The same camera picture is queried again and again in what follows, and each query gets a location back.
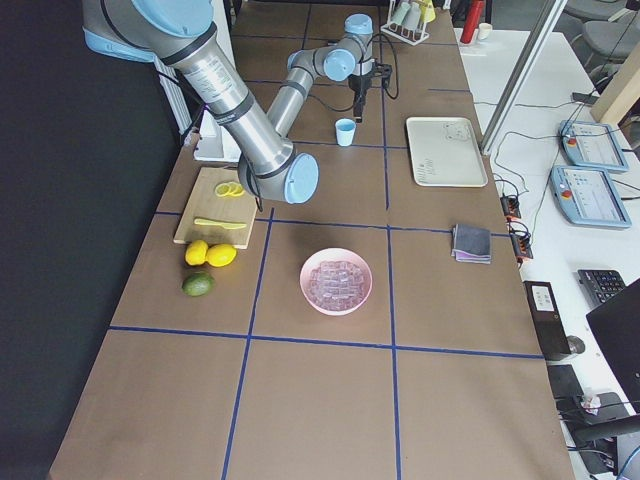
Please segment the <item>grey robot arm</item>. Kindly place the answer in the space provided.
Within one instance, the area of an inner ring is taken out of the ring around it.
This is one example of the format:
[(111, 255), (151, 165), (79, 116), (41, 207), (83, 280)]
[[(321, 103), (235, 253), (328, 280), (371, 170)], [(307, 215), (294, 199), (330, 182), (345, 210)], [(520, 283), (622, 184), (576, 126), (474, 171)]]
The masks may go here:
[(264, 112), (217, 42), (208, 1), (85, 1), (85, 40), (95, 52), (179, 70), (242, 156), (239, 175), (257, 197), (299, 204), (316, 191), (315, 158), (287, 138), (314, 77), (293, 68)]
[(352, 112), (354, 121), (360, 123), (372, 81), (379, 78), (387, 87), (392, 75), (391, 65), (374, 58), (373, 42), (371, 17), (358, 13), (347, 17), (344, 36), (337, 43), (291, 54), (287, 78), (267, 112), (276, 132), (283, 136), (289, 133), (314, 82), (320, 77), (348, 83), (353, 91), (353, 101), (342, 110)]

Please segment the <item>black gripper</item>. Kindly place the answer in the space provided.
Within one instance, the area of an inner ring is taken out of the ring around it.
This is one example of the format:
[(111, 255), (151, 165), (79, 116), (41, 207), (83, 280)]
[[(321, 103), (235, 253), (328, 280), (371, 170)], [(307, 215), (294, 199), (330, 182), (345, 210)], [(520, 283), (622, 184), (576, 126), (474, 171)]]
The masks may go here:
[(349, 88), (354, 93), (352, 111), (356, 122), (363, 120), (367, 93), (375, 78), (379, 78), (385, 92), (388, 91), (392, 75), (392, 66), (380, 62), (361, 62), (348, 77)]

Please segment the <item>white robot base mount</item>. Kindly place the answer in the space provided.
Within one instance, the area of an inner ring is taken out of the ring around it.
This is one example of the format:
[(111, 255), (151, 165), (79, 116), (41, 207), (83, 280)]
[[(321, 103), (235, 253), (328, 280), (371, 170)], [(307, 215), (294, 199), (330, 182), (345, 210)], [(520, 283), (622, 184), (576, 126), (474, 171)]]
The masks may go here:
[(203, 112), (199, 136), (194, 149), (196, 160), (232, 165), (238, 163), (240, 148), (229, 132), (215, 121), (208, 109)]

